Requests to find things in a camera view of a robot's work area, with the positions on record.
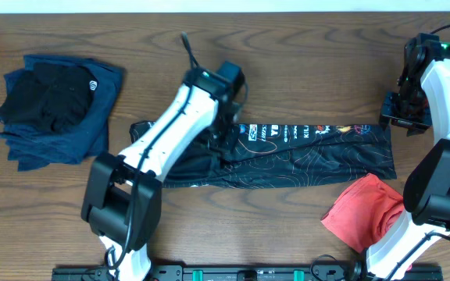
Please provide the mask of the black orange-patterned jersey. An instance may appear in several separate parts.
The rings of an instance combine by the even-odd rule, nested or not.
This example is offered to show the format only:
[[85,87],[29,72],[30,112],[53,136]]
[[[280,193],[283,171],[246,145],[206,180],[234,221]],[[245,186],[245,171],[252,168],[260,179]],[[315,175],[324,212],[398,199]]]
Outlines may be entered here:
[[373,174],[396,177],[391,132],[377,125],[235,124],[222,140],[196,137],[165,188],[310,187]]

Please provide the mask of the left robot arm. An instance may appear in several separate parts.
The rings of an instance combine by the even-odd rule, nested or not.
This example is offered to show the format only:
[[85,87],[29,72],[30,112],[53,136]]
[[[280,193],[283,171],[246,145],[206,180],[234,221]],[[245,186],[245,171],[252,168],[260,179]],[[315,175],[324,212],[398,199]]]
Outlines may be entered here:
[[151,268],[147,243],[159,224],[163,182],[194,140],[217,149],[240,110],[241,68],[225,62],[217,72],[195,66],[169,108],[118,155],[101,153],[89,174],[81,218],[105,245],[105,264],[86,280],[143,280]]

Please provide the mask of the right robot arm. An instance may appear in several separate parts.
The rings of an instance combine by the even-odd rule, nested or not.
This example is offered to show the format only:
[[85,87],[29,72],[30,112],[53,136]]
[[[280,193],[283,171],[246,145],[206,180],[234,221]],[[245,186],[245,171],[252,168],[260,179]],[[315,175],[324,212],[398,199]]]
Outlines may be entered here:
[[404,46],[398,92],[387,94],[380,125],[408,135],[434,132],[434,146],[412,171],[403,191],[404,212],[368,247],[356,280],[439,280],[436,268],[411,269],[436,241],[450,241],[450,43],[420,33]]

